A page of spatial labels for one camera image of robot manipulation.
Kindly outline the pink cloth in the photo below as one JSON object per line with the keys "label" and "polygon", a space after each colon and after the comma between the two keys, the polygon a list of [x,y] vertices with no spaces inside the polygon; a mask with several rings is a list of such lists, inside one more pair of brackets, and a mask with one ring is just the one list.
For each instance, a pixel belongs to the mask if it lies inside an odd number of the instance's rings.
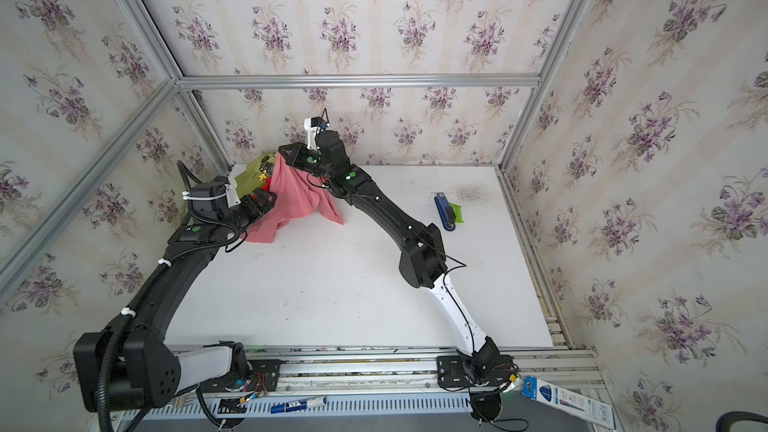
{"label": "pink cloth", "polygon": [[269,184],[269,191],[277,195],[276,202],[270,212],[248,228],[247,242],[272,243],[279,229],[315,212],[331,222],[344,224],[329,191],[311,185],[308,178],[308,173],[290,167],[277,155]]}

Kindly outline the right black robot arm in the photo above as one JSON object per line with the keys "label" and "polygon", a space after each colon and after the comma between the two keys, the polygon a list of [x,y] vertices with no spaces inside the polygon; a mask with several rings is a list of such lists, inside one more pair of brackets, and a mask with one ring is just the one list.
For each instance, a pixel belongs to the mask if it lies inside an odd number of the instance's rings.
{"label": "right black robot arm", "polygon": [[371,218],[400,251],[398,268],[413,288],[427,291],[457,336],[459,364],[468,383],[488,386],[504,373],[509,382],[519,377],[519,367],[501,354],[494,340],[474,321],[452,283],[441,232],[408,215],[380,189],[374,179],[351,162],[339,134],[323,130],[312,146],[296,142],[278,148],[286,164],[319,179],[335,198]]}

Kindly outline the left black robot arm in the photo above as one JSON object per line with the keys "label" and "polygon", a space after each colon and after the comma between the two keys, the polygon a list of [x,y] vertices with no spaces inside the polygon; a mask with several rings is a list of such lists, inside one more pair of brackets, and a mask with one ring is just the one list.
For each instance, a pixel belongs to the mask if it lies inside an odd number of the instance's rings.
{"label": "left black robot arm", "polygon": [[99,332],[83,334],[73,358],[85,408],[102,431],[113,430],[112,415],[151,410],[210,380],[244,386],[253,374],[244,346],[221,341],[176,354],[165,343],[169,325],[200,273],[221,251],[230,252],[248,229],[274,209],[278,197],[257,188],[235,201],[224,176],[204,182],[179,162],[187,205],[154,271],[128,304]]}

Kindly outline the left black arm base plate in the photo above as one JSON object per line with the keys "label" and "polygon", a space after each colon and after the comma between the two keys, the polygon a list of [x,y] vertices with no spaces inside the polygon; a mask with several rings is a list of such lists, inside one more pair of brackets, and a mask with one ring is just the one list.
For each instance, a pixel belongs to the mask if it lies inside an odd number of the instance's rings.
{"label": "left black arm base plate", "polygon": [[227,376],[204,382],[199,390],[211,393],[253,393],[266,394],[277,390],[282,362],[277,359],[249,360],[244,378]]}

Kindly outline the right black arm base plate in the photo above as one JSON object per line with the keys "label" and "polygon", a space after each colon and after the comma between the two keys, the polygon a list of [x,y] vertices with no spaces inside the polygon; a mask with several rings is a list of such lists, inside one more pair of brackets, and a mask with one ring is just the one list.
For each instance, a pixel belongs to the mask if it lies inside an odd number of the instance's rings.
{"label": "right black arm base plate", "polygon": [[443,355],[436,358],[437,384],[446,390],[464,390],[474,387],[504,388],[516,380],[519,367],[513,357],[502,355],[499,362],[481,377],[470,371],[471,360],[459,355]]}

